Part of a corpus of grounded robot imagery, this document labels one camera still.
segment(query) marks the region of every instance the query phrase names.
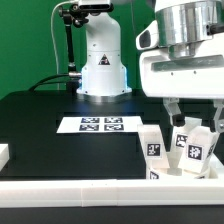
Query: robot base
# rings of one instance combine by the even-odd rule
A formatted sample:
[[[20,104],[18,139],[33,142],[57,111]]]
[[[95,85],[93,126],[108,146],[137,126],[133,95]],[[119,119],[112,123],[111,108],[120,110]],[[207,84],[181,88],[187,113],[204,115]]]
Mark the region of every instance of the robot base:
[[[132,96],[131,88],[127,88],[126,92],[115,96],[95,96],[77,91],[77,98],[79,100],[86,100],[93,103],[115,103],[123,100],[128,100],[130,99],[131,96]]]

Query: white paper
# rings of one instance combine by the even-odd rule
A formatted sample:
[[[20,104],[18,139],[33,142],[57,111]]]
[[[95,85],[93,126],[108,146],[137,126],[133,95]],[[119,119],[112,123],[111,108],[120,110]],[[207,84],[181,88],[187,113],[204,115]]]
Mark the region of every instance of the white paper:
[[[57,133],[137,132],[141,117],[64,117]]]

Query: black and white pattern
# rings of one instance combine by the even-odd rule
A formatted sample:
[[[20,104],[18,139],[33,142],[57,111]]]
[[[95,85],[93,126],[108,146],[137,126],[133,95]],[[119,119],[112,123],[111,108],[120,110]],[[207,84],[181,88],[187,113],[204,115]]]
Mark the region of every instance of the black and white pattern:
[[[151,180],[158,180],[159,175],[157,173],[154,173],[154,172],[150,171],[150,179]]]
[[[122,117],[106,117],[104,119],[105,124],[121,124],[123,123]]]
[[[83,124],[94,124],[94,123],[100,123],[100,118],[94,118],[94,117],[83,117],[81,123]]]
[[[161,145],[160,144],[147,144],[147,156],[160,157]]]
[[[210,156],[212,155],[212,153],[213,153],[213,151],[214,151],[214,147],[215,147],[215,144],[213,144],[213,145],[211,146],[211,148],[209,149],[207,158],[210,157]]]
[[[104,131],[124,131],[123,124],[106,124],[104,125]]]
[[[176,146],[177,147],[181,147],[184,148],[187,142],[187,135],[183,135],[183,134],[177,134],[177,138],[176,138]]]
[[[200,146],[195,146],[195,145],[189,145],[188,150],[187,150],[187,156],[189,159],[194,159],[194,160],[203,160],[203,148]]]
[[[99,131],[99,125],[82,124],[80,125],[79,131]]]

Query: table surface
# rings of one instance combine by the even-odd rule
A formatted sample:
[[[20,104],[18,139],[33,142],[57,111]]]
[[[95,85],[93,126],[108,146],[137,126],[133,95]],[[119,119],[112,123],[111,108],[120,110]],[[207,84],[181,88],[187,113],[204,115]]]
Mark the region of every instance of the table surface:
[[[215,113],[208,100],[182,100],[180,108],[186,116],[202,118],[204,125]],[[9,143],[10,150],[10,160],[0,172],[1,181],[145,178],[137,133],[56,134],[64,116],[141,116],[144,124],[160,125],[169,150],[172,127],[162,99],[147,98],[141,91],[133,91],[131,99],[101,105],[79,101],[65,91],[14,92],[0,101],[0,143]],[[220,160],[224,159],[222,148],[220,138],[215,149]],[[0,220],[6,224],[18,220],[211,223],[223,220],[223,211],[223,206],[0,209]],[[38,214],[45,214],[41,222]]]

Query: green wall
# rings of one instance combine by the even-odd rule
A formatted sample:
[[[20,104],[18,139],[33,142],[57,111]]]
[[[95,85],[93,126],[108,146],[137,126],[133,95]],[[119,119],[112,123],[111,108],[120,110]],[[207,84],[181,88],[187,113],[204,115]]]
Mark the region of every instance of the green wall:
[[[27,90],[42,78],[56,74],[50,33],[50,17],[60,0],[1,0],[0,13],[0,98],[13,91]],[[141,88],[139,52],[135,47],[131,5],[115,6],[110,14],[122,29],[122,62],[128,68],[128,84]],[[136,33],[153,20],[144,0],[134,2]],[[55,17],[55,32],[61,72],[67,71],[67,51],[63,21]],[[80,69],[86,61],[85,29],[73,29],[75,60]]]

